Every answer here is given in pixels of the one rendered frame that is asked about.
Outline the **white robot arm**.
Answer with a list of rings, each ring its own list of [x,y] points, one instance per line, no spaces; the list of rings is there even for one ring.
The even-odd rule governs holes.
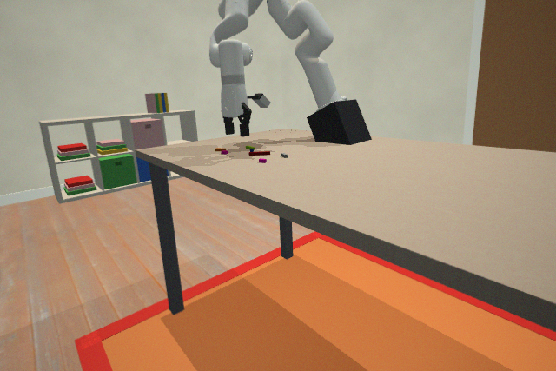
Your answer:
[[[251,63],[253,52],[248,44],[227,39],[248,27],[248,17],[256,12],[262,1],[221,0],[219,3],[222,20],[211,34],[209,59],[220,68],[222,85],[245,83],[244,66]],[[267,6],[269,14],[289,39],[294,40],[309,29],[296,44],[295,55],[306,73],[318,110],[332,102],[346,101],[346,96],[339,95],[327,63],[320,58],[334,36],[318,10],[306,0],[298,1],[293,8],[288,0],[267,0]]]

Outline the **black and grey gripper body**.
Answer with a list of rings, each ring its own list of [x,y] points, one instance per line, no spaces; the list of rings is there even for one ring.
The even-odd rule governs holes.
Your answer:
[[[225,85],[225,86],[224,86]],[[248,106],[245,83],[223,84],[221,90],[222,116],[238,117],[243,115],[242,103]]]

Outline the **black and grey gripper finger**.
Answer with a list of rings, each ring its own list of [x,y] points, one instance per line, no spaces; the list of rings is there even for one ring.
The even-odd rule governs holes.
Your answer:
[[[223,116],[223,121],[225,122],[225,132],[226,135],[231,135],[235,133],[235,129],[234,129],[234,123],[232,123],[233,121],[233,117],[224,117]]]
[[[239,115],[239,121],[240,121],[240,134],[241,137],[244,136],[249,136],[249,120],[251,118],[251,113],[252,110],[245,104],[242,103],[242,109],[243,109],[243,115]],[[244,117],[244,118],[243,118]],[[243,120],[242,120],[243,118]]]

